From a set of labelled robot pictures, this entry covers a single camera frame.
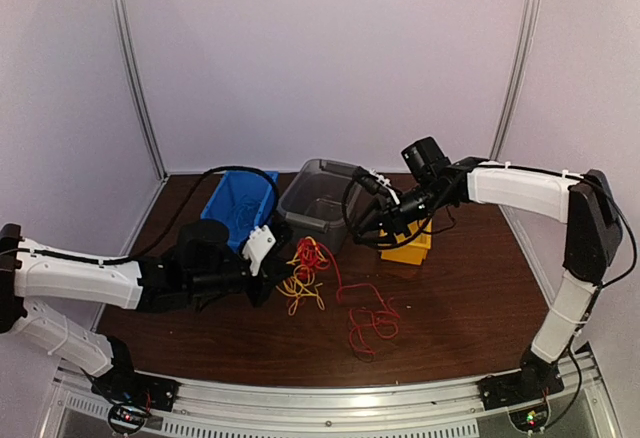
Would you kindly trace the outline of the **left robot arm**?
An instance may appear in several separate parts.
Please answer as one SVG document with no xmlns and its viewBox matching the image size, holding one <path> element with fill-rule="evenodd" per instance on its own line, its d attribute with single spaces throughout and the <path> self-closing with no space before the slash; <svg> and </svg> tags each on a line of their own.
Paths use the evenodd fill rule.
<svg viewBox="0 0 640 438">
<path fill-rule="evenodd" d="M 166 313 L 244 293 L 258 307 L 293 272 L 280 255 L 289 232 L 267 225 L 250 232 L 240 251 L 215 220 L 183 226 L 159 257 L 110 258 L 67 252 L 26 239 L 17 224 L 1 229 L 1 330 L 22 334 L 50 355 L 74 363 L 96 391 L 123 402 L 146 390 L 127 345 L 95 334 L 42 303 L 44 297 Z"/>
</svg>

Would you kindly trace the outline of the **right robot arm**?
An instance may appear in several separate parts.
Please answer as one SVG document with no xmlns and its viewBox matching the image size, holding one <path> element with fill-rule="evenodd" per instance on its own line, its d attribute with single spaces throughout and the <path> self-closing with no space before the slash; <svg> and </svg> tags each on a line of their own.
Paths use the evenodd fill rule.
<svg viewBox="0 0 640 438">
<path fill-rule="evenodd" d="M 542 286 L 548 312 L 523 352 L 517 371 L 487 378 L 489 394 L 514 392 L 530 400 L 554 387 L 557 366 L 588 324 L 620 245 L 634 236 L 607 176 L 548 170 L 470 156 L 450 160 L 427 137 L 401 153 L 415 185 L 402 192 L 381 173 L 356 167 L 351 182 L 372 200 L 345 223 L 355 242 L 392 251 L 424 233 L 437 211 L 463 204 L 501 208 Z"/>
</svg>

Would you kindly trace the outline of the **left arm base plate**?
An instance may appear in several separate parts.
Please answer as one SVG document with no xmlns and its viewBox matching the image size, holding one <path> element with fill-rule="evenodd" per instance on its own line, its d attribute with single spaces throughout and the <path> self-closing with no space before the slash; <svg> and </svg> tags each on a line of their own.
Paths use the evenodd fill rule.
<svg viewBox="0 0 640 438">
<path fill-rule="evenodd" d="M 88 376 L 91 391 L 111 404 L 133 405 L 143 411 L 171 412 L 179 383 L 168 378 L 134 373 L 129 378 Z"/>
</svg>

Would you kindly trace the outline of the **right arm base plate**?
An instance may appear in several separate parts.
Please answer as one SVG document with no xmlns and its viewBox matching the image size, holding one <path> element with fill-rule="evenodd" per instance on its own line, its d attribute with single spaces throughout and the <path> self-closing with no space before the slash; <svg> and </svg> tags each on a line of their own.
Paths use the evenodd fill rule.
<svg viewBox="0 0 640 438">
<path fill-rule="evenodd" d="M 487 411 L 541 400 L 546 393 L 559 393 L 565 388 L 557 372 L 540 381 L 532 369 L 489 375 L 479 380 L 477 386 Z"/>
</svg>

